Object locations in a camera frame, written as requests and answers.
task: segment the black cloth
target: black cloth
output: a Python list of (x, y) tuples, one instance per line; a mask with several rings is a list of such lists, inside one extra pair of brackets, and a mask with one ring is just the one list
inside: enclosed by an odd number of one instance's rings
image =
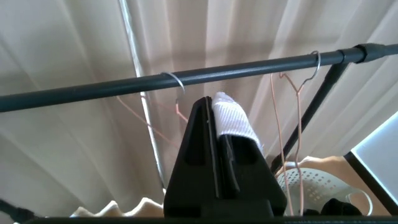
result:
[(354, 205), (332, 198), (323, 206), (321, 213), (306, 209), (303, 215), (362, 215), (362, 213)]

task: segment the black plastic joint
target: black plastic joint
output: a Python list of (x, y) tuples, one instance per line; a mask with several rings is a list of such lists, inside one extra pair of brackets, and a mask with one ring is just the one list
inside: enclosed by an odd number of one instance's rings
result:
[(386, 56), (386, 46), (383, 44), (358, 44), (355, 47), (364, 52), (362, 60), (355, 63), (370, 62)]

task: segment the clothes hanger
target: clothes hanger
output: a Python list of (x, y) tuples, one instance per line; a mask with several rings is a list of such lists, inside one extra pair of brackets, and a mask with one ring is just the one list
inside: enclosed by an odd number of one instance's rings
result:
[[(182, 84), (182, 82), (173, 74), (173, 73), (169, 73), (169, 72), (164, 72), (164, 74), (170, 75), (171, 77), (173, 77), (178, 84), (180, 84), (182, 90), (183, 90), (183, 94), (185, 94), (185, 88), (184, 85)], [(180, 98), (180, 96), (177, 97), (177, 99), (175, 100), (175, 113), (182, 118), (186, 123), (188, 122), (188, 119), (181, 114), (179, 107), (178, 107), (178, 99)], [(162, 139), (164, 139), (165, 141), (167, 141), (169, 144), (171, 144), (172, 146), (174, 146), (176, 149), (179, 149), (178, 145), (175, 144), (173, 141), (171, 141), (168, 137), (166, 137), (162, 132), (160, 132), (158, 129), (156, 129), (155, 127), (153, 127), (152, 125), (150, 125), (144, 118), (142, 118), (137, 112), (135, 112), (130, 106), (128, 106), (125, 102), (123, 102), (123, 100), (120, 98), (120, 96), (117, 96), (116, 99), (128, 110), (130, 111), (134, 116), (136, 116), (140, 121), (142, 121), (143, 123), (145, 123), (148, 127), (152, 128), (152, 130), (154, 130), (154, 132), (156, 134), (158, 134)], [(158, 103), (158, 102), (154, 102), (155, 104), (172, 111), (169, 107)]]
[[(319, 68), (320, 68), (320, 64), (321, 64), (321, 55), (319, 53), (319, 51), (315, 50), (313, 51), (311, 54), (316, 54), (317, 55), (317, 69), (315, 70), (314, 74), (310, 77), (304, 80), (304, 82), (300, 85), (299, 88), (297, 88), (293, 81), (290, 79), (290, 77), (284, 73), (281, 74), (279, 73), (279, 78), (283, 78), (285, 77), (289, 83), (292, 85), (293, 89), (296, 92), (296, 99), (297, 99), (297, 116), (298, 116), (298, 141), (297, 141), (297, 150), (295, 153), (295, 159), (294, 159), (294, 163), (297, 169), (297, 172), (299, 174), (299, 179), (300, 179), (300, 216), (303, 215), (303, 210), (304, 210), (304, 190), (303, 190), (303, 180), (302, 180), (302, 173), (299, 167), (299, 163), (298, 163), (298, 159), (299, 159), (299, 150), (301, 148), (301, 133), (302, 133), (302, 124), (301, 124), (301, 105), (300, 105), (300, 92), (304, 87), (304, 84), (312, 79), (315, 78), (315, 76), (318, 74)], [(277, 119), (277, 125), (278, 125), (278, 132), (279, 132), (279, 144), (280, 144), (280, 150), (281, 150), (281, 156), (282, 156), (282, 168), (283, 168), (283, 174), (284, 174), (284, 179), (285, 179), (285, 184), (286, 184), (286, 191), (288, 194), (288, 203), (289, 203), (289, 208), (290, 208), (290, 214), (293, 215), (293, 210), (292, 210), (292, 201), (290, 198), (290, 192), (289, 192), (289, 185), (287, 183), (287, 178), (286, 178), (286, 167), (285, 167), (285, 159), (284, 159), (284, 152), (283, 152), (283, 148), (282, 148), (282, 133), (280, 130), (280, 124), (279, 124), (279, 117), (277, 114), (277, 109), (276, 109), (276, 102), (275, 102), (275, 93), (274, 93), (274, 86), (273, 86), (273, 82), (272, 82), (272, 74), (271, 74), (271, 91), (272, 91), (272, 102), (274, 104), (274, 111), (275, 111), (275, 115), (276, 115), (276, 119)]]

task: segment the hanger hook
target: hanger hook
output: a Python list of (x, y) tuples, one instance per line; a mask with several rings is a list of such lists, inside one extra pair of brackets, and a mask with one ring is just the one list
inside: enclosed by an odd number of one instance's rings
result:
[[(173, 78), (175, 79), (175, 81), (177, 81), (178, 84), (180, 84), (180, 86), (181, 86), (181, 88), (182, 88), (182, 95), (185, 94), (185, 87), (184, 87), (184, 84), (182, 84), (181, 80), (180, 80), (177, 76), (175, 76), (175, 75), (174, 75), (173, 73), (171, 73), (171, 72), (162, 72), (162, 73), (163, 73), (163, 74), (166, 74), (166, 75), (170, 75), (171, 77), (173, 77)], [(181, 96), (178, 96), (177, 99), (175, 99), (175, 103), (178, 102), (178, 99), (179, 99), (180, 97), (181, 97)]]
[(310, 78), (307, 78), (306, 80), (304, 80), (303, 84), (301, 84), (301, 86), (300, 86), (300, 89), (301, 89), (301, 87), (304, 86), (304, 84), (307, 81), (310, 81), (313, 78), (315, 78), (315, 76), (318, 74), (319, 68), (321, 67), (321, 54), (319, 53), (319, 51), (314, 50), (313, 52), (311, 52), (311, 54), (316, 54), (317, 55), (317, 62), (318, 62), (317, 69), (315, 70), (314, 74)]

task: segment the black metal rod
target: black metal rod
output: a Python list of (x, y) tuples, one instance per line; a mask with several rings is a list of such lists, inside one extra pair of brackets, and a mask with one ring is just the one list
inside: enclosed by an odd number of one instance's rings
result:
[[(380, 54), (380, 57), (398, 54), (398, 44), (371, 45), (377, 47), (377, 52)], [(321, 65), (333, 65), (342, 62), (360, 62), (364, 60), (365, 57), (366, 52), (363, 49), (353, 47), (350, 49), (322, 53)], [(180, 81), (187, 86), (315, 66), (317, 66), (316, 55), (301, 55), (296, 57), (263, 60), (259, 62), (175, 72), (174, 75), (176, 75)], [(0, 96), (0, 112), (23, 110), (83, 100), (93, 100), (177, 86), (178, 83), (172, 77), (160, 74), (89, 85), (57, 88), (53, 90), (35, 91), (31, 93), (20, 93)]]
[[(330, 90), (333, 88), (335, 83), (341, 77), (343, 72), (346, 70), (348, 63), (341, 63), (332, 65), (325, 76), (321, 87), (318, 89), (317, 94), (315, 94), (314, 98), (312, 99), (310, 105), (308, 106), (307, 110), (305, 111), (304, 115), (301, 119), (302, 124), (302, 131), (307, 127), (307, 124), (311, 121), (313, 115), (317, 112), (319, 107), (321, 106), (323, 100), (326, 98)], [(284, 146), (284, 155), (285, 157), (287, 154), (292, 150), (294, 144), (298, 139), (299, 134), (299, 127), (296, 126), (292, 135), (290, 135), (289, 140), (287, 140), (286, 145)], [(271, 172), (276, 173), (282, 167), (282, 154), (279, 154), (275, 159), (272, 161), (271, 164)]]

